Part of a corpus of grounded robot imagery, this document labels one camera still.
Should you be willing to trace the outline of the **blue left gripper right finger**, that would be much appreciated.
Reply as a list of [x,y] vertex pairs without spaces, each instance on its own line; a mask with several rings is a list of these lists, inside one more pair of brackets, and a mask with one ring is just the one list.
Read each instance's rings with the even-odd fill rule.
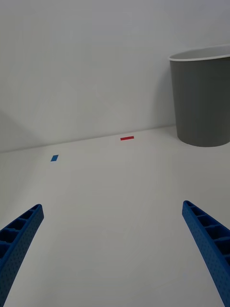
[[230,230],[189,201],[182,216],[204,259],[224,306],[230,306]]

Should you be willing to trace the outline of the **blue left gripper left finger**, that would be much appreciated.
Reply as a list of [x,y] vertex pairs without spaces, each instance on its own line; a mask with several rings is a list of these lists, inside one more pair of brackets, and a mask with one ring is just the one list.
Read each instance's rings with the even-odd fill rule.
[[4,306],[30,244],[44,219],[37,204],[0,231],[0,306]]

